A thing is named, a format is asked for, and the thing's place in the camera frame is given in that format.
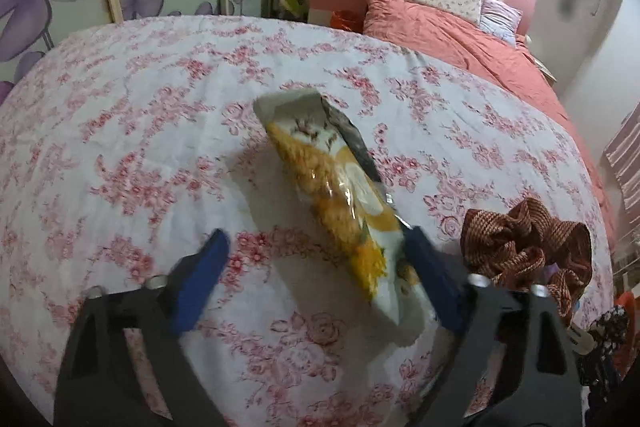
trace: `pink duvet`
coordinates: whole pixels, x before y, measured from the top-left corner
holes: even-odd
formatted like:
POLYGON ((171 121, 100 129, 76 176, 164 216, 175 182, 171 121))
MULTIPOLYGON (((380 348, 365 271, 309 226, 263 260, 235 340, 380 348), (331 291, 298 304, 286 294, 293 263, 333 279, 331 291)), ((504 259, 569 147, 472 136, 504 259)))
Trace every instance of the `pink duvet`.
POLYGON ((367 0, 364 34, 439 58, 503 87, 557 121, 574 138, 598 198, 609 248, 616 241, 613 211, 589 152, 527 47, 516 48, 471 23, 436 8, 405 0, 367 0))

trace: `plastic food package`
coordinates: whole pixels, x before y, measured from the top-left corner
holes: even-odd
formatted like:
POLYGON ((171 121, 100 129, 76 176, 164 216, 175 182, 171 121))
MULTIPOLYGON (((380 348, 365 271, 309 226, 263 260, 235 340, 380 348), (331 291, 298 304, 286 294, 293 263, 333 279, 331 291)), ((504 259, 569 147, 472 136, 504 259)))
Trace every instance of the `plastic food package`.
POLYGON ((268 94, 254 111, 364 296, 414 339, 426 295, 403 262, 402 230, 360 133, 313 89, 268 94))

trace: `pink nightstand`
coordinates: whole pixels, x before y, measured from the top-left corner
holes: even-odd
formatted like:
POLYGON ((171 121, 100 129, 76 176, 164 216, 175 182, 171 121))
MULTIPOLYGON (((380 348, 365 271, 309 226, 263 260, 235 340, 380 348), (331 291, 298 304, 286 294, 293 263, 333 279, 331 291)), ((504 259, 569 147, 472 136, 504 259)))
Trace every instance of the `pink nightstand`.
POLYGON ((331 13, 338 10, 349 10, 364 16, 367 12, 366 0, 309 0, 309 16, 307 22, 317 26, 328 26, 331 13))

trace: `crumpled brown cloth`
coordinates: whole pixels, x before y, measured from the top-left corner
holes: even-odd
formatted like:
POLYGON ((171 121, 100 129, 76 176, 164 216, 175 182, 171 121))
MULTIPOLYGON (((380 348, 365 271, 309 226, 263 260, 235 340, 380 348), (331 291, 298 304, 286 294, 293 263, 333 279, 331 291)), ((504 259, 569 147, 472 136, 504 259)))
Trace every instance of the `crumpled brown cloth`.
POLYGON ((468 210, 460 246, 471 272, 511 290, 540 282, 545 266, 559 270, 547 283, 558 313, 569 325, 574 304, 591 280, 591 236, 584 223, 551 217, 545 205, 525 199, 509 214, 468 210))

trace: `pink curtain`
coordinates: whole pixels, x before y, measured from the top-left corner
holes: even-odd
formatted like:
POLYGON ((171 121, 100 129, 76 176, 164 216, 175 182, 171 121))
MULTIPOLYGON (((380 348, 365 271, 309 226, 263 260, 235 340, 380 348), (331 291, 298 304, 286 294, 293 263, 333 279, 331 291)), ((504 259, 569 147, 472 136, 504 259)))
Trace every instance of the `pink curtain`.
POLYGON ((604 155, 622 188, 629 222, 636 227, 640 225, 640 104, 623 121, 604 155))

